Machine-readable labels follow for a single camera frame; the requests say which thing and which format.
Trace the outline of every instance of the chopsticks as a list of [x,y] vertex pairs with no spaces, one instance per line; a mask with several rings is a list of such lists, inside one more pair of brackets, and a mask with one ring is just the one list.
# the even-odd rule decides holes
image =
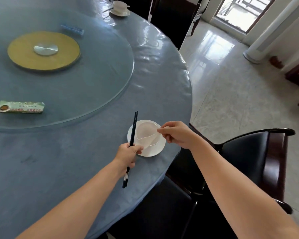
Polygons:
[[[133,127],[132,127],[132,134],[131,134],[130,146],[134,146],[134,137],[135,137],[137,115],[138,115],[138,111],[135,112],[135,114],[134,114],[134,121],[133,121]],[[126,174],[124,176],[123,188],[125,188],[128,185],[128,173],[129,173],[129,167],[126,170]]]

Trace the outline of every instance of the tiled floor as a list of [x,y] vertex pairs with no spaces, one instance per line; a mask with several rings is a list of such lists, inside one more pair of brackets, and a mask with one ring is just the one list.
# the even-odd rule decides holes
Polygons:
[[252,65],[247,46],[200,22],[180,53],[193,86],[192,124],[214,143],[253,130],[287,127],[285,201],[299,212],[299,87],[264,62]]

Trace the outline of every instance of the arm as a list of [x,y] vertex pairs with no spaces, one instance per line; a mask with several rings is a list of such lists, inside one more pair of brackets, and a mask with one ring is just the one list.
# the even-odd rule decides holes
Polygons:
[[122,144],[111,163],[17,239],[83,239],[116,182],[125,175],[127,166],[135,166],[135,155],[141,154],[143,149],[141,146],[128,146],[128,143]]
[[190,149],[226,220],[239,239],[295,239],[299,227],[248,177],[182,122],[157,130],[168,143]]

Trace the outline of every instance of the yellow round mat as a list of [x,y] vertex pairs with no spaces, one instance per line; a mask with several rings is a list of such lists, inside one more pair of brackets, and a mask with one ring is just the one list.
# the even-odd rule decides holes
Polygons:
[[[33,49],[38,44],[55,44],[59,50],[51,56],[42,56]],[[40,31],[13,40],[8,55],[14,63],[27,69],[55,70],[76,61],[80,57],[80,47],[74,39],[62,33]]]

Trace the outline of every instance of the forearm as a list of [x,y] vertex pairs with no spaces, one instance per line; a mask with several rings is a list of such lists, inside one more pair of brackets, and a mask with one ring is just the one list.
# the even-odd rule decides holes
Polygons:
[[111,162],[17,239],[84,238],[119,178],[120,168]]
[[239,239],[299,238],[299,227],[250,179],[197,137],[191,152]]

